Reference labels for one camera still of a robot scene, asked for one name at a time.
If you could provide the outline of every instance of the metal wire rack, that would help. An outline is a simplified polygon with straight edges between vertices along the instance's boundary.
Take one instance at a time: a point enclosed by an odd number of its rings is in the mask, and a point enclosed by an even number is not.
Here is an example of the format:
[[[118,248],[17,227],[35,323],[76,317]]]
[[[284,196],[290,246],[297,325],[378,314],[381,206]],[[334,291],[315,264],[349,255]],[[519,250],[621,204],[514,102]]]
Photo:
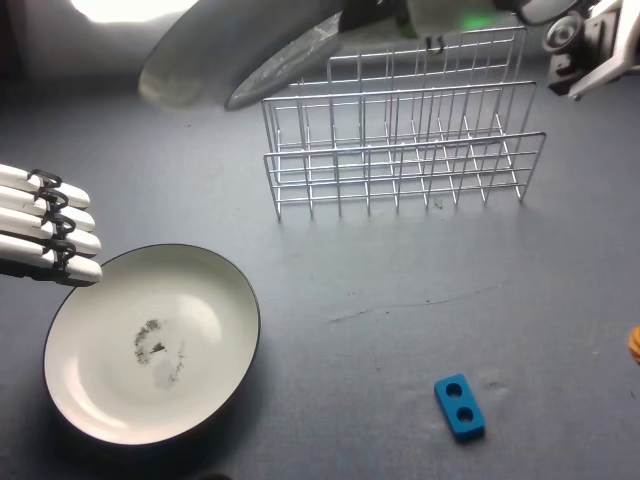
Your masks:
[[[545,134],[526,132],[534,82],[516,81],[526,30],[458,34],[446,46],[332,58],[262,110],[264,166],[283,205],[381,199],[396,208],[445,194],[454,204],[494,190],[522,200]]]

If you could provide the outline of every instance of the dark plate rim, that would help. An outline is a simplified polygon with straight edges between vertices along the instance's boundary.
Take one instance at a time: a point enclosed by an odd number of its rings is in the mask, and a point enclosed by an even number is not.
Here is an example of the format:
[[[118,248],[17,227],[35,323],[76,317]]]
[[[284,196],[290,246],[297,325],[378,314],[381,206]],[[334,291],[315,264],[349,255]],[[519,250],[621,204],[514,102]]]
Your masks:
[[[101,264],[101,267],[104,267],[105,265],[113,262],[114,260],[119,259],[120,257],[124,257],[125,255],[128,255],[130,253],[133,252],[137,252],[139,250],[144,250],[147,248],[155,248],[155,247],[188,247],[188,248],[196,248],[199,250],[203,250],[207,253],[210,253],[212,255],[216,255],[217,257],[220,257],[222,260],[226,261],[227,263],[229,263],[233,268],[235,268],[238,273],[242,276],[242,278],[245,280],[245,282],[247,282],[247,285],[249,285],[249,289],[251,290],[251,294],[253,295],[253,300],[255,301],[256,304],[256,313],[257,313],[257,320],[258,320],[258,334],[256,335],[256,344],[253,347],[253,356],[251,357],[251,360],[249,361],[249,365],[247,366],[247,369],[245,370],[244,374],[242,375],[242,378],[240,379],[240,381],[238,382],[238,385],[236,385],[236,388],[233,390],[233,392],[231,392],[231,394],[227,397],[227,399],[213,412],[211,412],[210,415],[208,415],[207,417],[203,418],[199,423],[197,423],[196,425],[194,425],[193,427],[180,432],[176,435],[173,435],[171,437],[167,437],[167,438],[163,438],[160,440],[156,440],[153,442],[147,442],[147,443],[121,443],[121,442],[111,442],[108,440],[104,440],[102,438],[98,438],[95,437],[93,435],[91,435],[90,433],[84,431],[83,429],[81,429],[79,426],[75,425],[74,423],[71,422],[71,420],[69,420],[65,414],[62,412],[62,410],[60,410],[60,408],[58,408],[58,405],[56,404],[56,402],[53,400],[53,396],[51,395],[51,390],[49,389],[49,384],[47,383],[47,376],[45,374],[45,354],[47,351],[47,345],[49,344],[49,335],[51,334],[51,329],[53,328],[53,324],[56,322],[56,318],[58,318],[58,314],[60,313],[60,310],[62,309],[62,307],[64,306],[65,303],[67,303],[67,300],[69,299],[69,297],[71,297],[71,295],[73,295],[73,292],[76,291],[76,289],[78,288],[89,288],[89,287],[74,287],[73,290],[71,290],[67,296],[64,298],[64,300],[62,301],[62,303],[60,304],[60,306],[58,307],[58,309],[56,310],[55,315],[53,316],[53,319],[51,320],[51,323],[49,324],[49,329],[47,330],[47,336],[44,342],[44,347],[42,349],[42,377],[44,380],[44,384],[47,390],[47,394],[49,396],[49,400],[51,400],[51,402],[53,403],[53,405],[56,408],[56,411],[65,419],[65,421],[71,425],[74,429],[76,429],[78,432],[82,433],[83,435],[87,435],[88,437],[98,441],[98,442],[102,442],[104,444],[109,444],[109,445],[119,445],[122,447],[131,447],[131,448],[135,448],[135,447],[145,447],[145,446],[151,446],[151,445],[159,445],[159,444],[163,444],[163,443],[167,443],[170,441],[175,441],[178,438],[181,438],[187,434],[189,434],[190,432],[197,430],[198,428],[200,428],[203,424],[207,423],[212,417],[214,417],[218,412],[222,411],[227,404],[229,403],[229,401],[234,397],[235,393],[238,391],[238,389],[240,388],[240,386],[243,384],[244,380],[247,378],[247,374],[249,373],[249,371],[251,370],[251,367],[253,366],[255,359],[256,359],[256,355],[258,353],[258,345],[260,344],[260,337],[262,334],[262,316],[260,314],[260,303],[258,302],[258,297],[256,295],[255,289],[253,288],[253,285],[251,285],[251,282],[249,281],[249,279],[247,278],[247,276],[242,272],[242,270],[240,270],[240,268],[238,268],[238,266],[233,263],[231,260],[229,260],[228,258],[226,258],[224,255],[220,255],[219,253],[216,253],[212,250],[209,250],[207,248],[204,247],[199,247],[197,245],[189,245],[187,243],[156,243],[156,244],[152,244],[152,245],[145,245],[143,247],[138,247],[138,248],[134,248],[132,250],[128,250],[124,253],[121,253],[120,255],[117,255],[109,260],[107,260],[106,262],[104,262],[103,264]]]

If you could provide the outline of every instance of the hole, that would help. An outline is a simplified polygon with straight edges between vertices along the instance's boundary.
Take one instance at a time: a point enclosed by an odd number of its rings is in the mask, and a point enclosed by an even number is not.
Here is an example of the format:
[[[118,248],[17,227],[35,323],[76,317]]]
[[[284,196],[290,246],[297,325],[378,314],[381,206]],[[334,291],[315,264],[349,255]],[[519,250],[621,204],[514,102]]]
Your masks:
[[[462,423],[471,423],[471,420],[473,420],[473,412],[467,407],[459,408],[457,416]]]
[[[462,387],[457,383],[450,383],[447,385],[447,395],[452,398],[460,398],[462,396]]]

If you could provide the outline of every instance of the white plate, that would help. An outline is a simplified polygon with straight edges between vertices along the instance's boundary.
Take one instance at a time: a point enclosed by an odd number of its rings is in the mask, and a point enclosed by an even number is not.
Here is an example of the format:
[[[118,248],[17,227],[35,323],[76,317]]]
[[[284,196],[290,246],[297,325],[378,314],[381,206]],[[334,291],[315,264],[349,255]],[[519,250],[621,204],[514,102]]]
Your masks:
[[[155,245],[103,266],[53,320],[44,374],[62,415],[106,442],[175,437],[213,415],[255,355],[258,302],[228,260]]]

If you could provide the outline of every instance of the blue rectangular object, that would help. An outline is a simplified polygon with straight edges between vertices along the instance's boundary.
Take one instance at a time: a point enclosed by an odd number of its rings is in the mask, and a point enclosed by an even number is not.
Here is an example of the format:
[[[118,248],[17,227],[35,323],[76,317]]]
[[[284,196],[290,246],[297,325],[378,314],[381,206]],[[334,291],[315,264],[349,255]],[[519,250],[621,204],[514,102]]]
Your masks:
[[[464,375],[438,380],[433,389],[456,440],[466,442],[484,435],[484,416]]]

